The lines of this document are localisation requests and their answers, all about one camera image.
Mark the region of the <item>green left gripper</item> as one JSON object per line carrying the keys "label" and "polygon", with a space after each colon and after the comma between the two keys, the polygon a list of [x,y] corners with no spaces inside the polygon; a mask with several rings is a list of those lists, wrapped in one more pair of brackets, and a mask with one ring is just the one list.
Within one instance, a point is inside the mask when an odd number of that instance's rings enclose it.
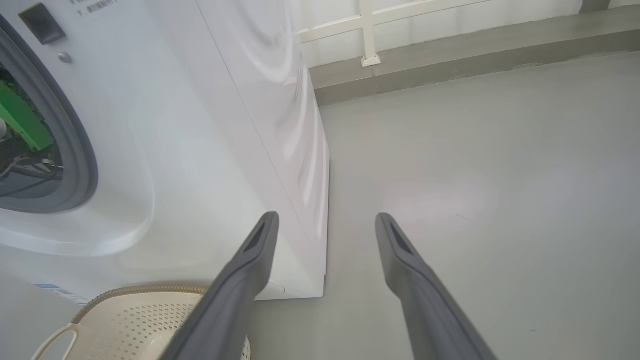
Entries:
{"label": "green left gripper", "polygon": [[19,96],[2,80],[0,82],[1,119],[25,141],[31,150],[46,150],[54,144],[54,138],[43,123],[39,112]]}

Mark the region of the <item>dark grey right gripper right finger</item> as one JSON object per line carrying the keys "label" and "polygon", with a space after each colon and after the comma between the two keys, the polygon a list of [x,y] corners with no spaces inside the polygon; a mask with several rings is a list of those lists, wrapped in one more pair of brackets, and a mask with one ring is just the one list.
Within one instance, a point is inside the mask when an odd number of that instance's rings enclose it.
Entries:
{"label": "dark grey right gripper right finger", "polygon": [[388,213],[375,236],[389,289],[400,299],[416,360],[496,360],[494,352]]}

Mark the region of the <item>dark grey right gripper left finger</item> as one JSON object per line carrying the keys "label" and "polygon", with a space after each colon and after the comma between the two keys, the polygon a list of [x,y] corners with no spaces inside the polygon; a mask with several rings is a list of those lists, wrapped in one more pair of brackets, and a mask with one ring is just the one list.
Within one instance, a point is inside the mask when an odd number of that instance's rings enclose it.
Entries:
{"label": "dark grey right gripper left finger", "polygon": [[267,286],[279,215],[266,212],[160,356],[162,360],[240,360],[258,294]]}

